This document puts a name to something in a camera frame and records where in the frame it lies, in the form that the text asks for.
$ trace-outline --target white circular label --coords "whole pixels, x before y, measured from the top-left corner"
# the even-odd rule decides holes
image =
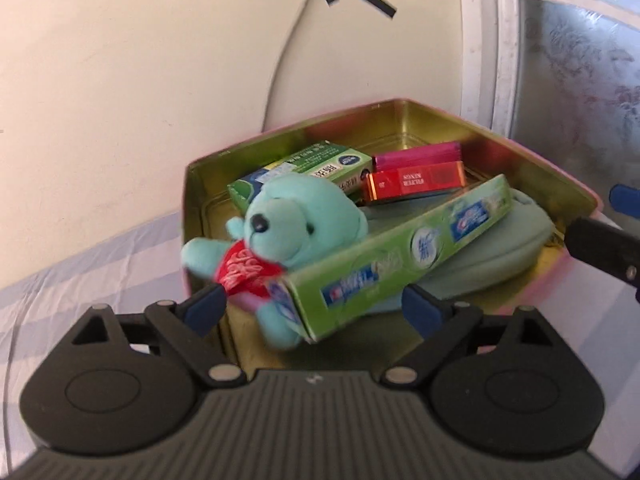
[[[438,257],[438,231],[422,227],[414,233],[411,240],[411,253],[422,269],[431,267]]]

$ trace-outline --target bear's head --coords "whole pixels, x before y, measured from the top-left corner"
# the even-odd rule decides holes
[[[244,220],[227,223],[254,254],[295,269],[316,262],[367,235],[367,219],[332,182],[289,173],[262,186]]]

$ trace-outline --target bear's ear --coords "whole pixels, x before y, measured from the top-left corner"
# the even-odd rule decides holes
[[[226,222],[226,232],[232,240],[242,240],[244,238],[244,220],[239,216],[234,216]]]
[[[367,217],[361,209],[358,209],[358,213],[360,213],[360,224],[358,226],[358,234],[356,235],[356,240],[362,240],[369,234],[369,222],[367,221]]]

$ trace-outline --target toothpaste box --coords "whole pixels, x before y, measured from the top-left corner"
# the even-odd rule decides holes
[[[327,178],[351,194],[361,189],[372,170],[373,160],[369,155],[326,140],[239,178],[227,189],[232,202],[244,215],[262,185],[280,174],[295,172]]]
[[[499,175],[422,213],[406,216],[344,250],[267,284],[279,313],[318,341],[400,293],[503,218],[512,207]]]

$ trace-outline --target blue and white striped fabric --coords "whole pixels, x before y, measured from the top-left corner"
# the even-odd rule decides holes
[[[18,412],[22,388],[91,304],[128,314],[157,300],[185,299],[181,240],[180,215],[173,213],[0,290],[0,476],[34,450]]]
[[[46,354],[93,303],[131,313],[161,299],[182,301],[179,254],[176,213],[0,290],[0,454],[10,450],[13,468],[34,449],[18,398]],[[591,452],[617,473],[629,473],[640,462],[640,305],[634,290],[572,260],[526,303],[539,307],[601,384],[607,409]],[[0,472],[7,472],[4,456]]]

